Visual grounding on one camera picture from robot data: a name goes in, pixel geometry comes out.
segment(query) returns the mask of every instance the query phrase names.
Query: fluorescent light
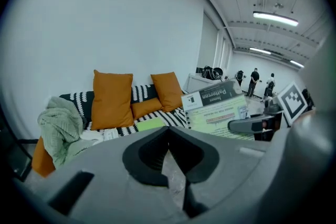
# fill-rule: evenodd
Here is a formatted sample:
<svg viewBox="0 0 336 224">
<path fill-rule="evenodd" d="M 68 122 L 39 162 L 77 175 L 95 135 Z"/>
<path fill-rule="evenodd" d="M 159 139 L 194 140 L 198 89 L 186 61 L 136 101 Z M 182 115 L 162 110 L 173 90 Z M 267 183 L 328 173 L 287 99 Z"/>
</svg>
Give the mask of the fluorescent light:
<svg viewBox="0 0 336 224">
<path fill-rule="evenodd" d="M 297 20 L 294 20 L 294 19 L 291 19 L 285 16 L 273 14 L 273 13 L 253 12 L 253 17 L 260 18 L 260 19 L 267 19 L 267 20 L 275 20 L 277 22 L 281 22 L 281 23 L 288 24 L 291 26 L 297 26 L 299 24 Z"/>
<path fill-rule="evenodd" d="M 259 50 L 259 49 L 255 49 L 255 48 L 250 48 L 250 50 L 255 50 L 257 52 L 262 52 L 264 54 L 271 54 L 269 51 L 265 51 L 265 50 Z"/>
<path fill-rule="evenodd" d="M 290 62 L 291 62 L 292 64 L 298 66 L 298 67 L 305 67 L 305 66 L 303 66 L 302 64 L 300 64 L 300 63 L 298 63 L 298 62 L 295 62 L 295 61 L 293 61 L 293 60 L 290 60 Z"/>
</svg>

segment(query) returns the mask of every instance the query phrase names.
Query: backpack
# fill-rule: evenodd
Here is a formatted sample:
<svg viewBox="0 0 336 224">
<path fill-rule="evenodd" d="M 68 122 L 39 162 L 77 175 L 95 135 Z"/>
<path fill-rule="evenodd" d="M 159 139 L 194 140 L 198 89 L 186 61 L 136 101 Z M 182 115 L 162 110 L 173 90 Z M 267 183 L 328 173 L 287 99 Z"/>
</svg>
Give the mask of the backpack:
<svg viewBox="0 0 336 224">
<path fill-rule="evenodd" d="M 211 68 L 205 66 L 202 70 L 202 78 L 211 79 L 211 80 L 222 80 L 223 71 L 220 68 Z"/>
<path fill-rule="evenodd" d="M 274 82 L 273 81 L 271 81 L 270 83 L 268 83 L 268 88 L 270 90 L 273 90 L 273 87 L 274 87 Z"/>
<path fill-rule="evenodd" d="M 243 79 L 243 74 L 244 74 L 244 72 L 242 72 L 241 70 L 238 71 L 238 73 L 237 73 L 237 80 L 242 80 Z"/>
</svg>

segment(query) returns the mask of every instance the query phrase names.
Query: green paper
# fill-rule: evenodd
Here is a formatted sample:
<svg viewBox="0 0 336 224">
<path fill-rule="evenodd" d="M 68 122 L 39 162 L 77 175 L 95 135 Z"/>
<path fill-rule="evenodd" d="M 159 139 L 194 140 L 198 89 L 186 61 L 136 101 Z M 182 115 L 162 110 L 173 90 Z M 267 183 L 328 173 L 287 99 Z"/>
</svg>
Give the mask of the green paper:
<svg viewBox="0 0 336 224">
<path fill-rule="evenodd" d="M 163 121 L 160 118 L 155 118 L 151 120 L 146 120 L 142 122 L 138 122 L 137 125 L 139 132 L 157 128 L 157 127 L 162 127 L 165 126 Z"/>
</svg>

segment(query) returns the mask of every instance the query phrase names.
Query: standing person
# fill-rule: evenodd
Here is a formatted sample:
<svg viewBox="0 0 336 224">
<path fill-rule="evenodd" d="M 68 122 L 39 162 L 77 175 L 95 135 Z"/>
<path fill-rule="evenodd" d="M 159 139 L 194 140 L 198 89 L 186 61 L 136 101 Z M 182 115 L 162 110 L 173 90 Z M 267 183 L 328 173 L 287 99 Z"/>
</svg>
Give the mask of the standing person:
<svg viewBox="0 0 336 224">
<path fill-rule="evenodd" d="M 235 75 L 236 80 L 239 83 L 239 86 L 241 86 L 241 82 L 243 81 L 243 74 L 244 72 L 242 72 L 241 70 L 237 72 L 237 74 Z"/>
<path fill-rule="evenodd" d="M 256 84 L 259 80 L 259 73 L 257 72 L 258 69 L 255 68 L 254 71 L 251 74 L 251 81 L 250 81 L 250 85 L 248 86 L 248 92 L 247 92 L 247 97 L 252 97 L 253 92 L 254 92 L 254 88 L 256 87 Z"/>
<path fill-rule="evenodd" d="M 272 96 L 272 91 L 275 86 L 274 73 L 271 74 L 271 77 L 267 80 L 266 84 L 264 99 L 261 102 L 264 102 L 268 96 Z"/>
</svg>

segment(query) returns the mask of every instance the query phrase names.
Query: large orange pillow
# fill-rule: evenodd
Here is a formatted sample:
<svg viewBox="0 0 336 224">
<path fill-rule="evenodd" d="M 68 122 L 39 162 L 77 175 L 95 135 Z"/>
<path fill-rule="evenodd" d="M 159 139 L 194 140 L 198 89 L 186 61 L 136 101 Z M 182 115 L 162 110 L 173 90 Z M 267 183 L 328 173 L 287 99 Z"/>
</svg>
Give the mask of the large orange pillow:
<svg viewBox="0 0 336 224">
<path fill-rule="evenodd" d="M 152 74 L 151 77 L 163 106 L 162 111 L 170 112 L 182 106 L 182 90 L 174 72 Z"/>
<path fill-rule="evenodd" d="M 145 116 L 149 113 L 161 110 L 162 104 L 158 98 L 155 97 L 147 101 L 131 104 L 131 109 L 134 119 L 137 120 L 138 118 L 141 118 L 142 116 Z"/>
<path fill-rule="evenodd" d="M 134 124 L 131 111 L 133 74 L 94 71 L 92 130 L 128 127 Z"/>
</svg>

